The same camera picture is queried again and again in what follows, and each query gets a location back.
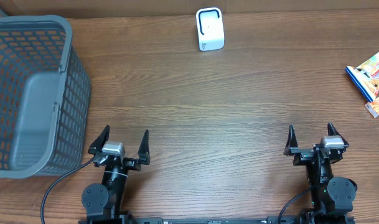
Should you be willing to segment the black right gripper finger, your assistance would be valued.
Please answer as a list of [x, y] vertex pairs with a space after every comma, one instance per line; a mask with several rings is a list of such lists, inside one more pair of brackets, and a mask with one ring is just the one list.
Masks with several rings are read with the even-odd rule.
[[288, 140], [286, 142], [286, 146], [285, 146], [283, 154], [285, 156], [294, 156], [298, 153], [299, 153], [299, 147], [298, 147], [296, 135], [294, 132], [294, 126], [291, 124], [289, 126]]
[[349, 146], [349, 143], [344, 139], [344, 137], [336, 130], [332, 122], [327, 124], [327, 132], [329, 136], [340, 136], [344, 142], [344, 146]]

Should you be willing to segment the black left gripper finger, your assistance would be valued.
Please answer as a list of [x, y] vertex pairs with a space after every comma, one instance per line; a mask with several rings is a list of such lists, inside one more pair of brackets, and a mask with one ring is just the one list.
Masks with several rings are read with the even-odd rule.
[[138, 161], [140, 164], [149, 165], [151, 161], [150, 150], [149, 150], [149, 130], [147, 129], [143, 135], [139, 150], [138, 150]]
[[103, 146], [109, 140], [110, 126], [106, 125], [101, 134], [90, 144], [88, 148], [88, 153], [96, 155], [98, 152], [102, 151]]

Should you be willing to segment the small orange white tissue pack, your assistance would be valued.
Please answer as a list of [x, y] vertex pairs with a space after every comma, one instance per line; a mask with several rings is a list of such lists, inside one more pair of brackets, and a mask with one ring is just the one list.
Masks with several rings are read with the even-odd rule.
[[379, 117], [379, 97], [373, 102], [366, 103], [365, 107], [374, 118]]

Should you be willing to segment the yellow snack packet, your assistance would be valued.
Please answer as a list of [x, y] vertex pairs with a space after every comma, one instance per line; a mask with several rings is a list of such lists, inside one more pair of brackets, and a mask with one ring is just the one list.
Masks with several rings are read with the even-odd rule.
[[379, 92], [379, 52], [357, 67], [347, 66], [345, 71], [368, 102]]

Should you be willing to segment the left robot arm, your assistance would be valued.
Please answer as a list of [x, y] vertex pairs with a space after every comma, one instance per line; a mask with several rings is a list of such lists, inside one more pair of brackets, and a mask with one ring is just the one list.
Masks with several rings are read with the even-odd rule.
[[132, 214], [122, 212], [120, 208], [128, 172], [140, 171], [142, 165], [150, 164], [149, 131], [144, 133], [137, 158], [126, 157], [123, 143], [110, 141], [109, 134], [110, 127], [105, 126], [88, 150], [94, 155], [94, 165], [105, 169], [102, 181], [89, 185], [82, 193], [82, 204], [87, 214], [82, 222], [136, 223]]

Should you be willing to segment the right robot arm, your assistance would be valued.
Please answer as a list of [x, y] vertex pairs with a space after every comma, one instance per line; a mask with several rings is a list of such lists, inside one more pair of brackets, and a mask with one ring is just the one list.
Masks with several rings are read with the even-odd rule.
[[331, 165], [343, 159], [349, 143], [332, 123], [327, 124], [327, 135], [310, 149], [300, 149], [294, 126], [289, 126], [285, 156], [293, 156], [295, 166], [305, 166], [308, 189], [293, 197], [281, 209], [278, 223], [284, 220], [283, 213], [290, 204], [305, 194], [311, 195], [312, 208], [304, 209], [294, 218], [293, 223], [355, 224], [354, 217], [348, 216], [353, 210], [353, 201], [358, 190], [357, 184], [345, 177], [336, 177]]

